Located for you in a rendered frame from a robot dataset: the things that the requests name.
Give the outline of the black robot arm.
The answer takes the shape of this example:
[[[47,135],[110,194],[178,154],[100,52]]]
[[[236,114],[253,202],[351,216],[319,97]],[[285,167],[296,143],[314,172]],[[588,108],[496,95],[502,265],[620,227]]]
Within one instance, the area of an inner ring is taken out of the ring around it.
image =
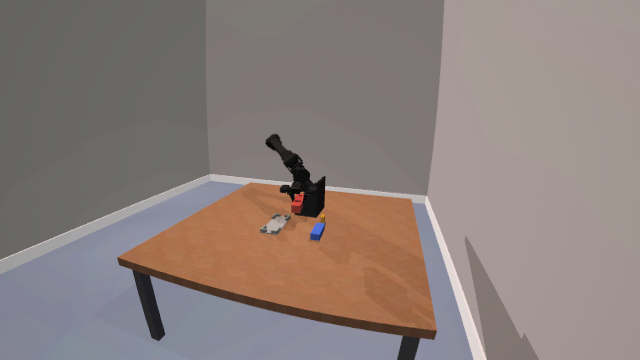
[[[294,177],[297,177],[300,182],[297,182],[296,179],[293,179],[293,183],[290,187],[291,194],[300,194],[300,192],[304,192],[305,188],[309,188],[313,186],[313,182],[309,179],[310,173],[305,167],[302,165],[303,160],[296,154],[292,153],[290,150],[286,150],[285,147],[281,144],[280,137],[278,134],[272,135],[266,140],[268,147],[271,147],[272,150],[277,151],[277,153],[281,156],[283,164],[286,168],[291,172]],[[298,162],[300,161],[300,162]],[[291,168],[291,170],[289,169]],[[303,184],[305,182],[305,184]]]

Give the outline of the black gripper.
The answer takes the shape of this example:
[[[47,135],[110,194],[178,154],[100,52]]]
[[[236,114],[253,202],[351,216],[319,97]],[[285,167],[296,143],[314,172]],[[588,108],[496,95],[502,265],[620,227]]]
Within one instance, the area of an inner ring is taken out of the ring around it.
[[[300,180],[297,177],[293,176],[293,179],[296,179],[297,182],[300,182]],[[318,188],[315,187],[315,186],[310,186],[309,188],[305,188],[304,197],[303,197],[303,206],[304,206],[304,203],[305,203],[305,200],[306,200],[307,196],[316,195],[317,191],[318,191]],[[289,195],[291,197],[291,200],[293,202],[294,199],[295,199],[295,196],[294,196],[294,194],[291,194],[289,185],[282,185],[280,187],[280,193],[286,193],[286,192],[287,192],[287,195]]]

